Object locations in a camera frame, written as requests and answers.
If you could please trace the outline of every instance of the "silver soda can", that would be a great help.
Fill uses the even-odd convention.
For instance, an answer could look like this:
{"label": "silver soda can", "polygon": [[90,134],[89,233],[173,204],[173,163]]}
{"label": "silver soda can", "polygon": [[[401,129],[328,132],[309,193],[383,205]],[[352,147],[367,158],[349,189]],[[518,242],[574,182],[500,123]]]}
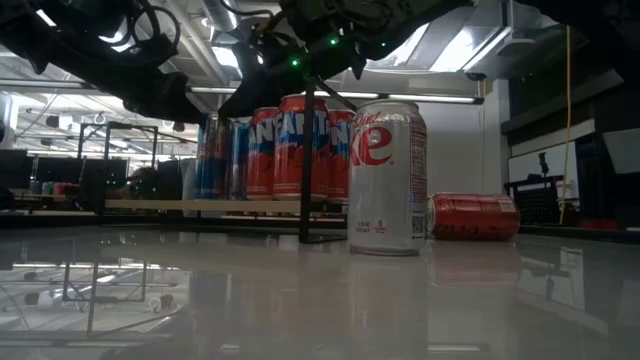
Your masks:
{"label": "silver soda can", "polygon": [[348,238],[352,251],[417,255],[425,245],[427,126],[418,106],[379,100],[352,125]]}

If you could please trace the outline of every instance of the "nutrition label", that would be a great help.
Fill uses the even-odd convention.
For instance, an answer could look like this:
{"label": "nutrition label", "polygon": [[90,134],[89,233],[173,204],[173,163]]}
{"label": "nutrition label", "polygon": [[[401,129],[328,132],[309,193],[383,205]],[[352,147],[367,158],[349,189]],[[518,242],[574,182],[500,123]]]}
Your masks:
{"label": "nutrition label", "polygon": [[422,119],[411,119],[411,200],[427,202],[427,126]]}

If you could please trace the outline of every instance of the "can lying on side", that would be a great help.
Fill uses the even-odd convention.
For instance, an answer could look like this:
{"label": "can lying on side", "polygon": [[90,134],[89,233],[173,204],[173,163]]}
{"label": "can lying on side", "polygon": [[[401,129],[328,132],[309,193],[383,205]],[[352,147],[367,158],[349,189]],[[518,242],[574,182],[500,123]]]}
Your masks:
{"label": "can lying on side", "polygon": [[520,211],[506,195],[438,193],[428,202],[427,228],[437,240],[511,240]]}

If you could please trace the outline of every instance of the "soda can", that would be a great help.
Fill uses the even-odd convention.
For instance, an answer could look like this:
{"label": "soda can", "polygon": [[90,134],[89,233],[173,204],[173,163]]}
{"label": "soda can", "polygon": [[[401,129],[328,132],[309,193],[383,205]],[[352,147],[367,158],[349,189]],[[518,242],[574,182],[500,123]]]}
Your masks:
{"label": "soda can", "polygon": [[346,203],[349,200],[349,149],[351,122],[355,113],[350,110],[329,112],[331,157],[329,158],[329,201]]}
{"label": "soda can", "polygon": [[275,159],[274,122],[278,108],[261,108],[254,112],[249,127],[249,200],[273,199],[273,165]]}
{"label": "soda can", "polygon": [[221,199],[225,195],[228,153],[228,121],[210,116],[200,127],[196,199]]}
{"label": "soda can", "polygon": [[40,195],[42,193],[42,184],[38,180],[31,180],[29,182],[29,192],[33,195]]}
{"label": "soda can", "polygon": [[236,120],[229,125],[229,200],[247,200],[247,163],[249,157],[249,123]]}
{"label": "soda can", "polygon": [[410,102],[362,105],[352,124],[352,251],[417,255],[426,244],[427,126]]}
{"label": "soda can", "polygon": [[[327,198],[329,181],[329,110],[315,99],[311,199]],[[276,161],[273,193],[279,200],[298,200],[302,192],[304,95],[286,96],[276,121]]]}
{"label": "soda can", "polygon": [[509,241],[520,228],[520,211],[506,195],[433,195],[427,230],[437,240]]}

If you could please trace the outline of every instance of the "ceiling light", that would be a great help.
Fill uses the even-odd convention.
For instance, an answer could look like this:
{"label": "ceiling light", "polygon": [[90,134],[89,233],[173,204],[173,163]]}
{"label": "ceiling light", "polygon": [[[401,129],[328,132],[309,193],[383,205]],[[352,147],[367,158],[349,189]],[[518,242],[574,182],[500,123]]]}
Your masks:
{"label": "ceiling light", "polygon": [[233,94],[236,92],[236,88],[221,88],[221,87],[192,87],[191,92],[194,93],[207,93],[207,94]]}
{"label": "ceiling light", "polygon": [[[106,42],[106,43],[116,43],[116,42],[118,42],[118,41],[122,40],[122,38],[123,38],[123,37],[124,37],[124,34],[123,34],[121,31],[119,31],[119,30],[118,30],[118,32],[116,32],[116,34],[115,34],[113,37],[111,37],[111,38],[108,38],[108,37],[105,37],[105,36],[98,36],[98,38],[100,38],[100,40],[102,40],[102,41],[104,41],[104,42]],[[126,43],[126,44],[124,44],[124,45],[120,45],[120,46],[112,46],[111,48],[112,48],[113,50],[117,51],[117,52],[123,52],[123,51],[127,50],[128,48],[130,48],[130,47],[131,47],[131,45],[133,45],[133,42],[132,42],[132,40],[129,40],[129,42],[127,42],[127,43]]]}
{"label": "ceiling light", "polygon": [[49,25],[51,27],[58,26],[55,22],[53,22],[53,20],[51,20],[51,18],[47,14],[45,14],[44,11],[42,11],[42,9],[36,11],[36,14],[38,14],[38,16],[40,16],[42,18],[42,20],[44,20],[44,22],[47,23],[47,25]]}
{"label": "ceiling light", "polygon": [[502,30],[502,32],[498,34],[498,36],[496,36],[496,38],[493,39],[493,41],[491,41],[489,45],[485,46],[485,48],[482,49],[482,51],[480,51],[466,65],[464,65],[462,67],[462,70],[469,71],[471,68],[476,66],[476,64],[480,62],[480,60],[482,60],[485,56],[487,56],[491,52],[491,50],[493,50],[496,46],[498,46],[498,44],[500,44],[502,40],[504,40],[504,38],[506,38],[510,33],[511,33],[511,27],[508,26],[504,30]]}
{"label": "ceiling light", "polygon": [[[331,95],[329,95],[329,93],[326,91],[316,91],[314,92],[314,95],[317,97],[325,97],[325,98],[331,97]],[[358,92],[349,92],[349,91],[339,91],[338,95],[347,99],[377,99],[379,97],[379,95],[376,93],[358,93]]]}
{"label": "ceiling light", "polygon": [[[38,155],[58,155],[58,156],[70,156],[76,157],[78,156],[77,151],[47,151],[47,150],[28,150],[29,154],[38,154]],[[104,153],[102,152],[82,152],[83,156],[87,157],[97,157],[103,158]],[[132,160],[140,160],[140,161],[151,161],[151,154],[134,154],[134,153],[117,153],[114,156],[129,158]],[[187,154],[176,154],[179,159],[192,159],[195,158],[195,155],[187,155]],[[171,155],[156,155],[156,160],[158,161],[169,161],[171,160]]]}
{"label": "ceiling light", "polygon": [[[413,52],[416,50],[416,47],[418,47],[420,40],[422,40],[422,37],[424,36],[428,28],[428,23],[422,25],[413,33],[413,35],[411,35],[411,37],[409,37],[409,39],[407,39],[402,45],[391,52],[391,54],[387,55],[387,57],[382,60],[368,61],[366,67],[398,66],[406,64],[407,61],[409,61],[411,54],[413,54]],[[381,46],[386,47],[387,43],[383,42]]]}
{"label": "ceiling light", "polygon": [[146,152],[147,154],[151,154],[151,153],[152,153],[152,151],[151,151],[151,150],[149,150],[149,149],[145,149],[145,148],[143,148],[142,146],[138,146],[138,145],[136,145],[136,144],[129,144],[129,146],[131,146],[131,147],[133,147],[133,148],[136,148],[136,149],[138,149],[138,150],[140,150],[140,151],[144,151],[144,152]]}
{"label": "ceiling light", "polygon": [[431,71],[455,72],[473,56],[473,36],[467,29],[462,29],[449,45],[442,51]]}
{"label": "ceiling light", "polygon": [[416,101],[416,102],[440,102],[440,103],[457,103],[457,104],[473,104],[473,102],[475,102],[475,99],[470,97],[439,96],[439,95],[391,94],[389,95],[389,99]]}
{"label": "ceiling light", "polygon": [[[107,137],[107,134],[104,133],[104,131],[96,131],[96,134],[102,136],[103,138]],[[126,148],[129,147],[129,143],[124,142],[124,141],[120,141],[120,140],[111,140],[111,139],[109,139],[109,144],[111,144],[113,146],[121,147],[123,149],[126,149]]]}
{"label": "ceiling light", "polygon": [[211,49],[216,55],[220,65],[233,66],[236,69],[240,68],[240,66],[238,66],[238,59],[236,59],[236,56],[231,49],[218,46],[214,46]]}

